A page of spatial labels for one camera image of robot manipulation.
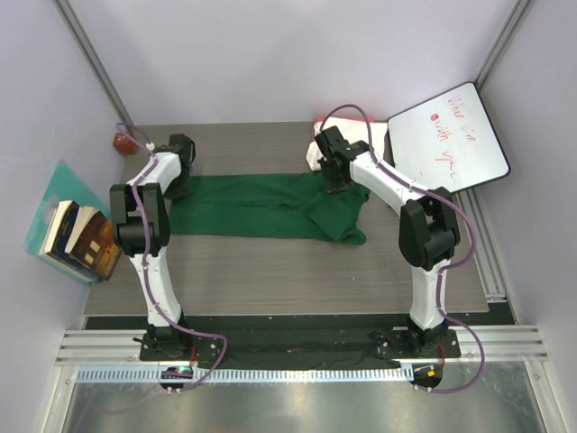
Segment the green t shirt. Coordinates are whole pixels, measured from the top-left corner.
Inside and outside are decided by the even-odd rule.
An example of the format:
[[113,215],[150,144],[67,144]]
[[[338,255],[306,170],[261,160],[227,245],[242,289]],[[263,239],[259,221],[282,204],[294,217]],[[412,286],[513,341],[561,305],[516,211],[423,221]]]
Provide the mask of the green t shirt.
[[363,245],[357,226],[370,191],[329,194],[318,172],[192,176],[189,195],[170,206],[175,235],[312,239]]

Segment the white dry-erase board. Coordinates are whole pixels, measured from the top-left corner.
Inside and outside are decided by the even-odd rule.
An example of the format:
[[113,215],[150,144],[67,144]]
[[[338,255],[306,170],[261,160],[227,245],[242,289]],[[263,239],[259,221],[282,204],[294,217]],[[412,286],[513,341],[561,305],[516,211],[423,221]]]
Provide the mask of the white dry-erase board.
[[392,116],[387,124],[396,170],[424,187],[456,193],[510,174],[471,81]]

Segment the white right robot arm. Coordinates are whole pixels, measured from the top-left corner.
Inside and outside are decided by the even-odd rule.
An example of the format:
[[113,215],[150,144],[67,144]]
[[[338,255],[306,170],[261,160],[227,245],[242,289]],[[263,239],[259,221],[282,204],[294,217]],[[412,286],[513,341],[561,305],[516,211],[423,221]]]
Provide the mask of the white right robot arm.
[[448,205],[450,193],[434,189],[431,198],[428,190],[378,158],[366,142],[350,143],[335,126],[317,134],[315,141],[328,192],[363,186],[398,215],[398,248],[412,275],[408,348],[419,356],[435,354],[448,332],[442,269],[461,241],[456,214]]

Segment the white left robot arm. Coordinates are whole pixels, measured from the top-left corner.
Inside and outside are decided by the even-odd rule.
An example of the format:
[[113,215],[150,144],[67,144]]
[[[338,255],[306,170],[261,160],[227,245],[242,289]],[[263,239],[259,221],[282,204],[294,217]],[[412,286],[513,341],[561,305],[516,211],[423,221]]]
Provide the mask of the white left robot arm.
[[144,150],[149,159],[140,172],[110,188],[113,235],[137,273],[146,302],[140,358],[180,360],[190,353],[193,338],[169,275],[166,203],[187,196],[196,147],[187,135],[172,134],[167,144],[147,143]]

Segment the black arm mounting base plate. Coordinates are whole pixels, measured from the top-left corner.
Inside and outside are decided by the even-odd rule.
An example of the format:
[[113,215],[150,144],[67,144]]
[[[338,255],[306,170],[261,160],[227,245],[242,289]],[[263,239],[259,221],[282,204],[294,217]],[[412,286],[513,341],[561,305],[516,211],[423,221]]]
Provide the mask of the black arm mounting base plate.
[[213,362],[220,350],[224,368],[320,369],[338,364],[406,358],[455,359],[461,348],[454,330],[432,335],[408,324],[404,314],[188,316],[196,336],[154,328],[143,317],[92,317],[90,331],[134,332],[142,360]]

